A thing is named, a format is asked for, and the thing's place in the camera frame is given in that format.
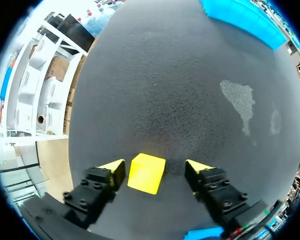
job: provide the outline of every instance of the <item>floor stain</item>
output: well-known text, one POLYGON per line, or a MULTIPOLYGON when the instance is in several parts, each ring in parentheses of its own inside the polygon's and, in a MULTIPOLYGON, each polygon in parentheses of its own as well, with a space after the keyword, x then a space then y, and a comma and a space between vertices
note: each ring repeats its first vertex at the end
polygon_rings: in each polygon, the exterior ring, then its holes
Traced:
POLYGON ((256 103, 253 100, 253 89, 248 86, 242 86, 239 83, 234 83, 229 80, 223 80, 220 83, 223 95, 233 105, 234 109, 240 114, 243 121, 242 131, 245 135, 250 135, 249 121, 252 119, 253 105, 256 103))
POLYGON ((281 131, 282 120, 281 120, 280 112, 275 108, 274 104, 272 105, 273 105, 273 112, 270 120, 270 134, 276 135, 279 134, 281 131))

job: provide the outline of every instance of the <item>gray floor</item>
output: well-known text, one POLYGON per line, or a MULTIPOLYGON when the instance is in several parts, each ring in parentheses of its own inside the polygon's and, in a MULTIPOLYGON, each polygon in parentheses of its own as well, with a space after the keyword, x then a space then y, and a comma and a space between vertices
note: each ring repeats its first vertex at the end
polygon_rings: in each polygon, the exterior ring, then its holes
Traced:
POLYGON ((181 239, 214 226, 184 179, 186 159, 220 166, 248 202, 288 193, 300 160, 300 85, 285 46, 273 51, 208 18, 198 0, 129 0, 112 17, 77 83, 69 135, 82 171, 138 153, 166 159, 157 195, 123 183, 93 232, 181 239))

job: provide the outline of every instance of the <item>bolt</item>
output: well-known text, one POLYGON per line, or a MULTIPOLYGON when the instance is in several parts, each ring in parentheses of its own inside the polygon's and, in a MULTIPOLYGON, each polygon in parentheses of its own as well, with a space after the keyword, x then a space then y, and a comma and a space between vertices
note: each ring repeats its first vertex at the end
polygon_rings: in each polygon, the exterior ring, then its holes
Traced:
POLYGON ((224 180, 223 181, 223 185, 225 186, 229 186, 230 185, 230 181, 227 179, 227 180, 224 180))
POLYGON ((80 206, 81 206, 82 208, 84 208, 84 209, 85 209, 85 208, 87 207, 87 205, 88 205, 85 199, 81 199, 79 204, 80 204, 80 206))
POLYGON ((102 189, 102 186, 101 186, 101 184, 100 183, 95 183, 94 185, 93 185, 93 188, 94 189, 102 189))
POLYGON ((66 200, 71 199, 71 197, 72 197, 70 192, 68 192, 68 191, 63 192, 62 195, 63 195, 64 199, 66 199, 66 200))
POLYGON ((43 220, 43 219, 42 219, 42 217, 40 217, 40 216, 35 216, 35 217, 34 217, 34 221, 37 222, 37 223, 42 222, 42 220, 43 220))
POLYGON ((45 212, 46 212, 46 214, 52 214, 52 209, 46 208, 46 209, 45 209, 45 212))
POLYGON ((217 188, 217 185, 215 185, 214 183, 211 183, 210 185, 209 185, 209 189, 210 190, 214 190, 214 189, 216 189, 217 188))
POLYGON ((84 185, 84 186, 88 185, 88 180, 87 179, 82 179, 81 180, 81 185, 84 185))
POLYGON ((223 207, 224 207, 224 208, 228 208, 228 207, 230 207, 231 205, 232 205, 232 202, 229 201, 229 200, 224 201, 224 203, 223 203, 223 207))
POLYGON ((247 193, 242 193, 242 194, 240 195, 240 199, 241 199, 241 200, 247 200, 247 199, 248 199, 248 194, 247 194, 247 193))

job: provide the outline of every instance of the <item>wooden floor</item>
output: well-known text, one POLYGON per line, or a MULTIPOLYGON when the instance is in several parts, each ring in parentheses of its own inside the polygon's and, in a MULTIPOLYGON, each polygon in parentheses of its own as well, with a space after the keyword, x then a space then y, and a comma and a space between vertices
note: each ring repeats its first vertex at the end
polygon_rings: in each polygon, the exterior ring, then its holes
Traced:
POLYGON ((38 141, 37 151, 41 169, 48 178, 45 181, 47 192, 63 202, 62 193, 74 188, 69 167, 68 139, 38 141))

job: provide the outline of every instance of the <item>shelving unit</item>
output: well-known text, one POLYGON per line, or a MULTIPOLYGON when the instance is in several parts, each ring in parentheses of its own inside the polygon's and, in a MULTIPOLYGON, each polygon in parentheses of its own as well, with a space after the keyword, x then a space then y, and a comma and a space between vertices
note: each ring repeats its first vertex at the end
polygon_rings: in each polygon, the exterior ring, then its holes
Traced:
POLYGON ((19 142, 19 140, 25 141, 26 139, 41 141, 68 138, 63 133, 67 98, 78 64, 82 56, 88 55, 80 46, 48 22, 33 23, 29 19, 28 23, 32 27, 31 30, 33 33, 31 36, 23 38, 23 45, 14 60, 14 65, 6 86, 0 126, 3 133, 3 137, 0 137, 0 142, 4 143, 19 142), (54 39, 52 41, 49 39, 49 36, 37 31, 39 29, 45 29, 46 33, 50 32, 50 36, 51 34, 55 35, 57 40, 54 39), (77 53, 70 54, 66 49, 75 50, 77 53), (38 60, 40 50, 41 55, 43 55, 42 65, 40 65, 40 61, 34 64, 35 60, 38 60), (47 79, 46 74, 50 63, 55 56, 66 60, 68 67, 63 81, 58 84, 60 86, 58 92, 60 102, 45 105, 47 110, 50 109, 58 112, 57 116, 59 119, 56 116, 53 117, 55 122, 53 125, 54 129, 51 131, 51 129, 47 130, 47 127, 42 128, 40 123, 38 123, 38 111, 43 107, 41 103, 43 85, 47 79))

